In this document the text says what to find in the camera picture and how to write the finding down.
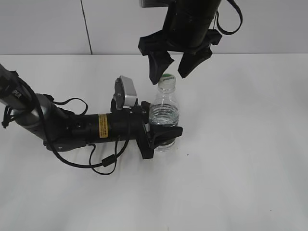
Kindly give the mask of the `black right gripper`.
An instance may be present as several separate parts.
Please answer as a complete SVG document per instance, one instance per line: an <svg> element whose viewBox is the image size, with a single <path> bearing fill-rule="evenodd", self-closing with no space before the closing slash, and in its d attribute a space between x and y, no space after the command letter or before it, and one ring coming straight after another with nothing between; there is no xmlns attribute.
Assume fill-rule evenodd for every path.
<svg viewBox="0 0 308 231"><path fill-rule="evenodd" d="M186 78L212 56L209 45L218 45L221 38L222 34L216 29L209 29L207 24L179 24L165 26L158 32L141 37L138 47L142 55L148 55L149 78L152 84L157 84L174 62L167 51L183 53L178 73Z"/></svg>

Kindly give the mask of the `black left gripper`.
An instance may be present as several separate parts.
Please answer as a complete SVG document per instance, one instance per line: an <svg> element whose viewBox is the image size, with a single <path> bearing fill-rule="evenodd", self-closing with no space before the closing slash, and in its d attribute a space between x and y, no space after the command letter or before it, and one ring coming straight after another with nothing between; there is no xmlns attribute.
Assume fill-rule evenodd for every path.
<svg viewBox="0 0 308 231"><path fill-rule="evenodd" d="M152 146L165 146L171 144L183 133L182 127L151 125L150 135L146 130L149 123L150 103L142 101L140 105L134 107L116 109L116 102L111 101L110 113L110 139L115 141L135 140L143 159L152 159L154 149Z"/></svg>

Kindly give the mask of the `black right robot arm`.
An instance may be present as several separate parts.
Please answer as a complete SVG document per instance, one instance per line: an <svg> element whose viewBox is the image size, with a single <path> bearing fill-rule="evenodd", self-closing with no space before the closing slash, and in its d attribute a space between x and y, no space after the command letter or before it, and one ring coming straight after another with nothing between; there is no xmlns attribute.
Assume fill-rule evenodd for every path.
<svg viewBox="0 0 308 231"><path fill-rule="evenodd" d="M161 30L141 37L138 48L149 60L149 78L156 85L173 63L170 52L183 54L178 73L186 78L212 55L210 45L218 45L222 35L210 29L219 0L172 0Z"/></svg>

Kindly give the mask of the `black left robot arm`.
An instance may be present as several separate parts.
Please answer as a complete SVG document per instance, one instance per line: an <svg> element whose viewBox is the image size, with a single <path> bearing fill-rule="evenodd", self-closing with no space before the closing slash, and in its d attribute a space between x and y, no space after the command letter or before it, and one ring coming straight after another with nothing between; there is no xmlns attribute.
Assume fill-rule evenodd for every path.
<svg viewBox="0 0 308 231"><path fill-rule="evenodd" d="M130 140L137 142L143 159L151 159L156 147L182 135L178 126L151 126L149 103L138 103L133 81L115 80L111 111L107 114L75 114L62 108L48 94L32 94L18 73L0 69L0 101L5 105L2 125L16 122L43 140L48 150L67 152L86 145Z"/></svg>

